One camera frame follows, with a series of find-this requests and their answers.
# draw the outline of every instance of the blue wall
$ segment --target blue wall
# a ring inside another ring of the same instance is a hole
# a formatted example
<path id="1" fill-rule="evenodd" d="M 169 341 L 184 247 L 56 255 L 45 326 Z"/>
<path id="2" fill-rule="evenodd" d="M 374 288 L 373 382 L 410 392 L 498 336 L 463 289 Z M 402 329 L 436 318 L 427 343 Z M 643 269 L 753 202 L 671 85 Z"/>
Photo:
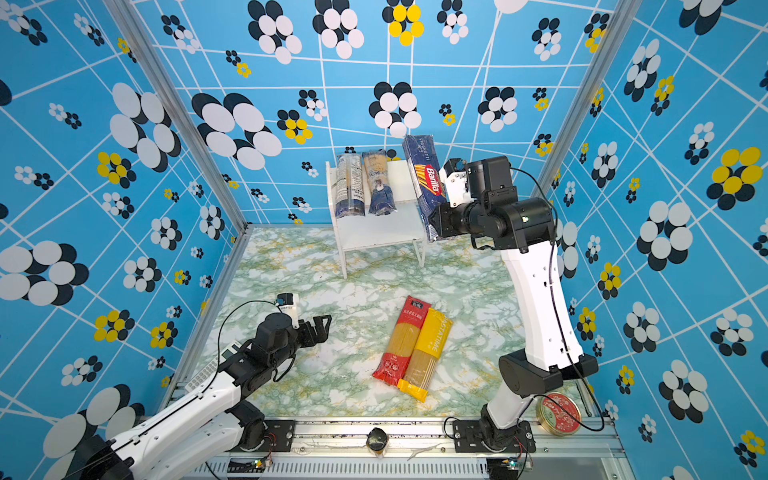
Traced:
<path id="1" fill-rule="evenodd" d="M 156 411 L 237 233 L 100 2 L 0 19 L 0 476 L 61 478 Z"/>
<path id="2" fill-rule="evenodd" d="M 446 160 L 506 154 L 537 175 L 551 146 L 534 142 L 557 141 L 615 5 L 134 3 L 193 122 L 204 124 L 223 181 L 254 223 L 329 223 L 325 163 L 353 148 L 385 147 L 401 158 L 406 130 L 434 135 Z M 402 15 L 405 33 L 392 21 Z M 513 89 L 514 100 L 504 103 Z M 216 108 L 227 106 L 227 96 L 231 111 L 246 103 L 237 95 L 258 110 L 250 124 Z M 214 106 L 203 112 L 206 104 Z M 531 192 L 527 177 L 516 181 L 522 194 Z"/>
<path id="3" fill-rule="evenodd" d="M 645 0 L 553 183 L 638 478 L 768 477 L 766 23 L 760 0 Z"/>

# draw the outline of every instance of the blue spaghetti box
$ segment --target blue spaghetti box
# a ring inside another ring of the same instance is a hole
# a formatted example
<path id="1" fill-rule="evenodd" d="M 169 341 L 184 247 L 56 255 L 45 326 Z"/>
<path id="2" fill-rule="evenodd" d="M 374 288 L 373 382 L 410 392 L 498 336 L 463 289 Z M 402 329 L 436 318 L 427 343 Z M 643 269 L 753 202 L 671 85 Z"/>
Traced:
<path id="1" fill-rule="evenodd" d="M 406 155 L 413 187 L 419 202 L 427 240 L 434 242 L 442 240 L 435 228 L 429 223 L 429 215 L 448 200 L 445 190 L 440 183 L 440 163 L 435 152 L 435 142 L 432 135 L 406 135 L 402 141 L 402 149 Z"/>

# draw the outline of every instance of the green marble surface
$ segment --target green marble surface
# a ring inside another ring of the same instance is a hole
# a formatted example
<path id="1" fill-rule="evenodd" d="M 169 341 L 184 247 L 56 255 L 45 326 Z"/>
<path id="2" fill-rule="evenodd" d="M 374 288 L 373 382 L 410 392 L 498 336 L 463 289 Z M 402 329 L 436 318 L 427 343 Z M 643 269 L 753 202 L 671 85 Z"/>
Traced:
<path id="1" fill-rule="evenodd" d="M 360 250 L 347 254 L 346 280 L 338 258 L 330 228 L 256 228 L 197 370 L 215 358 L 219 328 L 232 309 L 291 292 L 299 295 L 300 318 L 330 314 L 333 324 L 326 343 L 301 349 L 282 381 L 250 397 L 265 415 L 479 415 L 501 382 L 499 356 L 525 345 L 499 253 L 474 250 L 458 237 L 429 244 L 421 269 L 411 246 Z M 371 377 L 408 295 L 454 322 L 425 403 Z M 272 311 L 263 303 L 239 309 L 221 345 L 250 338 Z M 575 386 L 564 389 L 581 404 Z"/>

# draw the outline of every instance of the white metal stand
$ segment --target white metal stand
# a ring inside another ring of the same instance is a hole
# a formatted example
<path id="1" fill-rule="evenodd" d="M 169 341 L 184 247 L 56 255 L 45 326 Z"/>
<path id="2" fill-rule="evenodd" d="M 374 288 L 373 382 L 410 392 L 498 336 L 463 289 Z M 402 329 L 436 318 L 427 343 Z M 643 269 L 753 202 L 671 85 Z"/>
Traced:
<path id="1" fill-rule="evenodd" d="M 371 193 L 368 182 L 363 181 L 363 191 L 366 198 L 366 215 L 349 216 L 337 219 L 334 215 L 336 202 L 333 192 L 333 184 L 336 181 L 336 168 L 326 162 L 326 182 L 328 186 L 328 204 L 330 206 L 333 233 L 336 236 L 336 245 L 339 248 L 339 262 L 341 272 L 346 278 L 346 252 L 363 250 L 366 248 L 385 247 L 387 245 L 399 245 L 411 243 L 419 261 L 419 266 L 424 267 L 426 257 L 426 234 L 424 225 L 419 215 L 419 205 L 416 202 L 416 193 L 408 172 L 408 164 L 403 161 L 387 162 L 389 167 L 389 186 L 395 198 L 397 211 L 390 215 L 368 214 L 371 204 Z"/>

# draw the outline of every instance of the red and yellow package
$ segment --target red and yellow package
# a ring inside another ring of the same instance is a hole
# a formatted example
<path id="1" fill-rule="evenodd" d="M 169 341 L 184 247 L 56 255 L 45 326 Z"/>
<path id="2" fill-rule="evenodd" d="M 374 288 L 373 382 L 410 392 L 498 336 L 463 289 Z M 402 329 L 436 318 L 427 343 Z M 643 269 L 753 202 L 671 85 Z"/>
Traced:
<path id="1" fill-rule="evenodd" d="M 411 361 L 398 388 L 423 403 L 427 398 L 427 387 L 432 380 L 442 347 L 451 331 L 453 322 L 434 309 L 429 309 L 422 331 L 411 355 Z"/>
<path id="2" fill-rule="evenodd" d="M 406 374 L 408 361 L 411 359 L 413 347 L 419 338 L 419 332 L 430 306 L 432 305 L 412 296 L 406 298 L 406 304 L 397 319 L 392 338 L 389 340 L 386 352 L 382 355 L 379 368 L 373 373 L 373 378 L 387 382 L 391 386 L 397 386 L 397 382 Z"/>

